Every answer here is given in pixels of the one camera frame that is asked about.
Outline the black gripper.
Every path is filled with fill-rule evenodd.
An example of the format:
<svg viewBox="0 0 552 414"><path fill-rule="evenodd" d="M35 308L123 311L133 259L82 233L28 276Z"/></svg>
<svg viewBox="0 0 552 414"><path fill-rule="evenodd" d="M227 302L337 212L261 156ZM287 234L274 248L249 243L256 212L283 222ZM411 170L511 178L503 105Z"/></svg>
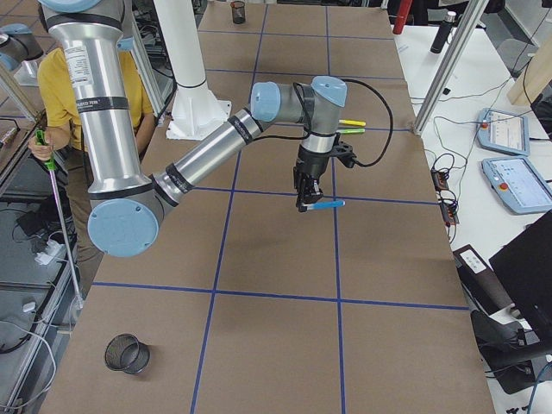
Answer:
<svg viewBox="0 0 552 414"><path fill-rule="evenodd" d="M307 211L307 204L317 203L323 197L320 178L325 173L329 153L315 153L300 146L293 168L294 187L297 190L296 207L299 212Z"/></svg>

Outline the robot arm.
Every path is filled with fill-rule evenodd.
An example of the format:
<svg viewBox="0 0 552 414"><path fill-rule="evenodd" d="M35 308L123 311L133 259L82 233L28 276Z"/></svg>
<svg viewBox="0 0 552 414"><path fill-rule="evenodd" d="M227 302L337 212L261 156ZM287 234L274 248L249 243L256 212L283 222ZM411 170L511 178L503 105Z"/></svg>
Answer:
<svg viewBox="0 0 552 414"><path fill-rule="evenodd" d="M49 34L66 58L89 150L94 180L87 229L95 246L116 257L143 253L186 193L276 122L304 130L294 168L298 210L324 208L319 181L329 159L341 152L337 130L348 95L344 81L317 76L307 85L260 82L248 105L231 112L229 102L218 100L207 84L191 4L158 1L154 7L177 83L166 135L176 148L185 142L190 147L164 170L148 175L135 144L118 50L132 34L130 3L41 5Z"/></svg>

